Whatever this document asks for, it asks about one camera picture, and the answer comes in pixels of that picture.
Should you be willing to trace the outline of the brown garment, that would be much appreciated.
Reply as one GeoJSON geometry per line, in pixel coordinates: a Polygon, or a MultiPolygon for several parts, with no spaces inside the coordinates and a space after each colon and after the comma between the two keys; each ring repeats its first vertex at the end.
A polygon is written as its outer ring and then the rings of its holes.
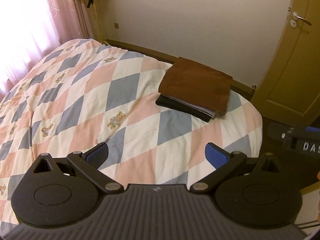
{"type": "Polygon", "coordinates": [[[180,57],[167,70],[158,92],[223,113],[227,109],[232,81],[228,74],[180,57]]]}

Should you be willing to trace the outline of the wooden door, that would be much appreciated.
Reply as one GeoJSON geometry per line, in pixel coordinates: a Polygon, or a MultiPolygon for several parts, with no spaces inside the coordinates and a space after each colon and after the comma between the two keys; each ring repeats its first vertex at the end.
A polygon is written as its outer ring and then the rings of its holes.
{"type": "Polygon", "coordinates": [[[266,118],[305,128],[319,117],[319,0],[292,0],[272,64],[251,103],[266,118]],[[312,23],[297,21],[292,13],[312,23]]]}

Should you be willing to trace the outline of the light folded garment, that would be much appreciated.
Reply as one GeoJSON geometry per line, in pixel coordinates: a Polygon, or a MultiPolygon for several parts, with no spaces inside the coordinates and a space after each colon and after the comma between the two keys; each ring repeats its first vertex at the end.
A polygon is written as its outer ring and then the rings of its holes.
{"type": "Polygon", "coordinates": [[[171,105],[184,109],[184,110],[192,110],[195,111],[195,113],[201,113],[204,114],[206,116],[209,116],[210,118],[213,118],[216,116],[216,111],[202,107],[202,106],[198,106],[192,103],[188,103],[186,101],[177,99],[177,98],[173,98],[170,96],[164,96],[163,98],[166,102],[170,103],[171,105]]]}

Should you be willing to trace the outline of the checkered quilt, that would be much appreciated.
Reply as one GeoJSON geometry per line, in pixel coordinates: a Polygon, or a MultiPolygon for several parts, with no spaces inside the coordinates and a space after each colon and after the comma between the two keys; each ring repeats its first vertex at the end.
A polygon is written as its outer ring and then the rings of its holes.
{"type": "Polygon", "coordinates": [[[1,235],[18,223],[12,193],[41,153],[65,157],[106,142],[100,170],[122,185],[188,186],[213,171],[209,142],[259,155],[262,117],[236,92],[209,122],[158,106],[169,67],[92,39],[68,41],[41,59],[1,101],[1,235]]]}

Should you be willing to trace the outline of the black folded garment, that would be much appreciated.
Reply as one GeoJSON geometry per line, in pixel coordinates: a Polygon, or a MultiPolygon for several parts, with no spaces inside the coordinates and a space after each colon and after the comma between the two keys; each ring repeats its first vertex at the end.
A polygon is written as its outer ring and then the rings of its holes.
{"type": "Polygon", "coordinates": [[[176,111],[180,111],[183,113],[191,114],[194,117],[197,117],[205,122],[209,122],[212,117],[206,113],[203,113],[197,109],[194,109],[192,107],[186,106],[180,102],[177,102],[175,100],[172,100],[170,98],[167,98],[166,96],[163,96],[162,94],[158,97],[156,100],[156,105],[167,107],[169,109],[173,109],[176,111]]]}

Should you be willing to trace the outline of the pink curtain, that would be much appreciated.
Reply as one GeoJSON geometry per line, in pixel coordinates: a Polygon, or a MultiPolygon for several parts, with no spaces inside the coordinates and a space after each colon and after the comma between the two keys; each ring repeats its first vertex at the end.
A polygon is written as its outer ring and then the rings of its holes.
{"type": "Polygon", "coordinates": [[[88,37],[84,0],[1,0],[1,97],[56,47],[88,37]]]}

